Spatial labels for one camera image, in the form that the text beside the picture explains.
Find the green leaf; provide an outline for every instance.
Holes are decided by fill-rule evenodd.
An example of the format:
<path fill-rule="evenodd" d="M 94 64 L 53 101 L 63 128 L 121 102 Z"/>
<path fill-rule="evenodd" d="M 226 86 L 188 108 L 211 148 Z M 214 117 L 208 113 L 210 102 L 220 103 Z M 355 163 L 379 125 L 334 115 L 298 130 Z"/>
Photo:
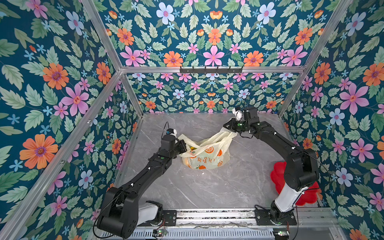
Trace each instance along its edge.
<path fill-rule="evenodd" d="M 38 110 L 31 110 L 30 113 L 26 115 L 24 119 L 25 122 L 25 131 L 28 131 L 31 128 L 35 128 L 44 120 L 44 114 Z"/>
<path fill-rule="evenodd" d="M 14 84 L 19 90 L 23 86 L 23 75 L 17 67 L 11 65 L 3 65 L 1 73 L 5 75 L 5 79 L 9 80 L 10 84 Z"/>

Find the marble floor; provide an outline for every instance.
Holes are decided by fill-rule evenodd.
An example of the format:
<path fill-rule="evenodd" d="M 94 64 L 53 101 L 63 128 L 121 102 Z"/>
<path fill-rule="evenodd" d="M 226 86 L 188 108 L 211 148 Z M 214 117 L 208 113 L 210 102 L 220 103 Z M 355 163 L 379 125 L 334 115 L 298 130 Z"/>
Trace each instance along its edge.
<path fill-rule="evenodd" d="M 170 128 L 200 141 L 219 132 L 232 114 L 160 114 L 145 115 L 139 137 L 124 170 L 123 182 L 131 180 L 147 164 L 160 146 L 161 133 L 168 121 Z M 277 114 L 259 114 L 280 134 L 288 133 Z M 283 161 L 266 143 L 252 138 L 233 138 L 230 161 L 216 169 L 195 170 L 173 159 L 171 167 L 147 189 L 140 204 L 153 200 L 164 208 L 241 208 L 259 204 L 269 207 L 278 196 L 270 179 L 274 163 Z"/>

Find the orange print on bag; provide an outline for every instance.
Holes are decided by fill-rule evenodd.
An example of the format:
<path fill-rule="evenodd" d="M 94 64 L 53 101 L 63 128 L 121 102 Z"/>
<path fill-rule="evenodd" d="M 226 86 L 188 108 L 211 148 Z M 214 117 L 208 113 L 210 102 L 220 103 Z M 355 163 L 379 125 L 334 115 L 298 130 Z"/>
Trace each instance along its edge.
<path fill-rule="evenodd" d="M 213 147 L 209 147 L 205 150 L 206 153 L 213 153 L 214 152 L 214 148 Z"/>

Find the plastic bag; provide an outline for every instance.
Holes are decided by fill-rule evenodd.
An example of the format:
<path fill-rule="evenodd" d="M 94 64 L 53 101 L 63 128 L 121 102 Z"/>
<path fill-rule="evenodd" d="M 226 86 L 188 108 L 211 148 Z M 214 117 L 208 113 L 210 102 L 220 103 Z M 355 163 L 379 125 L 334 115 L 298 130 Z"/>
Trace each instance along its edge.
<path fill-rule="evenodd" d="M 212 137 L 195 142 L 182 134 L 178 139 L 184 140 L 189 150 L 180 154 L 183 163 L 192 169 L 214 169 L 223 166 L 229 161 L 229 145 L 236 135 L 236 132 L 222 128 Z"/>

